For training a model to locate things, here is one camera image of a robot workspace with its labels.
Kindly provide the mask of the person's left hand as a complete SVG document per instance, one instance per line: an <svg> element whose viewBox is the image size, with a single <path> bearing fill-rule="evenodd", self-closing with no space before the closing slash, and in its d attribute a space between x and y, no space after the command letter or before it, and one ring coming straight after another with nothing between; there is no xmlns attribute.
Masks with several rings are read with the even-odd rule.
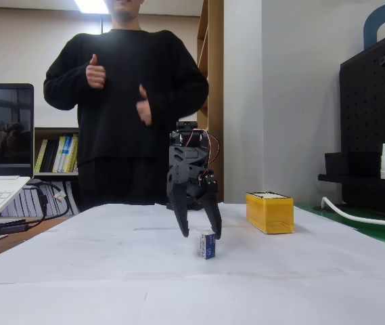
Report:
<svg viewBox="0 0 385 325"><path fill-rule="evenodd" d="M143 85L139 86L139 93L140 93L140 96L142 97L142 100L136 103L136 109L141 121L147 127L149 127L152 125L152 112L150 108L150 103L148 101L148 96Z"/></svg>

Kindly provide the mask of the person's right hand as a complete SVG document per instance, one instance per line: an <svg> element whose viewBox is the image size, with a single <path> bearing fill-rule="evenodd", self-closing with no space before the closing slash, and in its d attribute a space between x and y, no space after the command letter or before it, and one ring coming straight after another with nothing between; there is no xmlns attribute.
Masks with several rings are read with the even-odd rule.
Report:
<svg viewBox="0 0 385 325"><path fill-rule="evenodd" d="M106 83L106 70L100 66L97 61L97 56L92 55L89 64L86 67L86 78L89 86L92 89L103 89Z"/></svg>

